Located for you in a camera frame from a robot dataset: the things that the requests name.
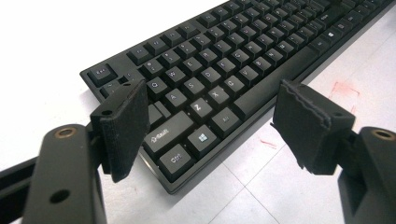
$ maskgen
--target space bar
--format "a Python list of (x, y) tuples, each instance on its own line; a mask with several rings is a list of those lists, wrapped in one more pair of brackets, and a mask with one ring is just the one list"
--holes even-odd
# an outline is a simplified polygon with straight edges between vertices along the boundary
[(268, 77), (239, 97), (233, 103), (233, 112), (241, 120), (247, 120), (277, 94), (280, 80), (294, 80), (317, 58), (316, 51), (309, 47), (302, 48)]

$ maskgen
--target keyboard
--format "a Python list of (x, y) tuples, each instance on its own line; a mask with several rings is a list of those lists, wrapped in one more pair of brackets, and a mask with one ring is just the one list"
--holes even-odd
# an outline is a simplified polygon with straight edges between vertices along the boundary
[(103, 102), (145, 79), (150, 131), (139, 155), (177, 192), (276, 101), (389, 5), (386, 0), (233, 0), (80, 75)]

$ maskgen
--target shift key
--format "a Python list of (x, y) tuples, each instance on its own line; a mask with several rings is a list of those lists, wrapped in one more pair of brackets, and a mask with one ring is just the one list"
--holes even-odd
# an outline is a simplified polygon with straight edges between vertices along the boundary
[(178, 112), (160, 127), (149, 133), (144, 140), (143, 147), (156, 161), (167, 149), (173, 147), (181, 139), (189, 135), (194, 128), (194, 122), (184, 111)]

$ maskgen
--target keyboard frame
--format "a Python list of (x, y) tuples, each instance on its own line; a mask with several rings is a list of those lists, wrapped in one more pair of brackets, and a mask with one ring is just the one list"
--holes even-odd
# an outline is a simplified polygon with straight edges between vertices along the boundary
[[(351, 29), (348, 34), (343, 36), (336, 44), (334, 44), (332, 47), (328, 49), (323, 55), (319, 56), (319, 58), (312, 63), (310, 66), (308, 66), (307, 69), (305, 69), (297, 78), (295, 78), (295, 81), (302, 82), (304, 79), (306, 79), (309, 75), (311, 75), (316, 69), (318, 69), (321, 65), (323, 65), (326, 61), (327, 64), (324, 64), (327, 66), (330, 64), (331, 61), (328, 61), (328, 59), (334, 55), (334, 53), (337, 50), (344, 51), (348, 46), (350, 46), (360, 35), (364, 33), (372, 24), (374, 24), (377, 20), (379, 20), (389, 9), (388, 7), (391, 3), (396, 4), (396, 1), (392, 0), (385, 0), (382, 4), (382, 6), (378, 7), (376, 10), (374, 10), (367, 18), (365, 18), (363, 21), (361, 21), (360, 24), (358, 24), (355, 28)], [(211, 12), (213, 9), (216, 7), (210, 8), (207, 11), (202, 12), (201, 14), (204, 14), (206, 12)], [(194, 25), (199, 31), (199, 34), (203, 33), (203, 30), (207, 30), (201, 23), (197, 21), (197, 19), (200, 17), (200, 15), (194, 16), (186, 21), (190, 22), (192, 25)], [(160, 37), (163, 35), (163, 33), (170, 31), (170, 30), (176, 30), (176, 28), (180, 25), (173, 26), (162, 33), (155, 35), (151, 38), (155, 37)], [(144, 45), (146, 42), (148, 42), (151, 38), (146, 39), (140, 43), (137, 43), (133, 45), (132, 47), (100, 62), (97, 64), (103, 64), (103, 63), (109, 63), (111, 60), (114, 60), (114, 58), (117, 58), (120, 55), (125, 55), (127, 59), (129, 59), (126, 54), (129, 52), (131, 48), (137, 45)], [(160, 55), (153, 57), (152, 59), (157, 59), (160, 57)], [(142, 66), (142, 64), (136, 66), (132, 60), (130, 60), (131, 65), (133, 66), (134, 69), (139, 68)], [(80, 72), (80, 76), (84, 80), (84, 82), (87, 84), (87, 86), (90, 88), (92, 91), (93, 95), (98, 99), (100, 103), (102, 103), (105, 100), (105, 97), (102, 95), (100, 92), (102, 87), (96, 87), (95, 84), (91, 81), (90, 77), (88, 76), (89, 69), (87, 68), (83, 71)], [(162, 171), (159, 169), (159, 167), (155, 164), (155, 162), (151, 159), (151, 157), (148, 155), (148, 153), (143, 149), (142, 147), (139, 150), (139, 156), (143, 159), (145, 164), (148, 166), (148, 168), (151, 170), (152, 173), (157, 177), (157, 179), (160, 181), (160, 183), (163, 185), (165, 190), (169, 194), (174, 194), (178, 190), (180, 190), (185, 184), (189, 182), (195, 175), (197, 175), (203, 168), (205, 168), (212, 160), (214, 160), (222, 150), (224, 150), (228, 145), (230, 145), (243, 131), (248, 129), (250, 126), (252, 126), (258, 119), (260, 119), (262, 116), (264, 116), (276, 103), (276, 96), (273, 97), (267, 104), (265, 104), (262, 108), (260, 108), (256, 113), (254, 113), (249, 119), (244, 121), (241, 126), (239, 126), (235, 131), (233, 131), (230, 135), (228, 135), (225, 139), (223, 139), (220, 144), (218, 144), (216, 147), (214, 147), (211, 151), (209, 151), (203, 158), (201, 158), (198, 162), (196, 162), (185, 174), (183, 174), (180, 178), (178, 178), (175, 182), (171, 183), (168, 181), (168, 179), (163, 175)]]

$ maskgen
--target white surface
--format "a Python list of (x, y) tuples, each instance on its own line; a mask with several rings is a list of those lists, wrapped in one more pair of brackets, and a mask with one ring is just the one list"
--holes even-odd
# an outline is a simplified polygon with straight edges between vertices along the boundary
[[(98, 103), (81, 70), (222, 2), (2, 2), (0, 171), (36, 156), (49, 130), (89, 122)], [(396, 131), (396, 7), (343, 50), (309, 85), (352, 111), (355, 131)], [(300, 170), (268, 118), (176, 195), (166, 193), (140, 158), (119, 184), (104, 176), (108, 222), (342, 223), (340, 171)]]

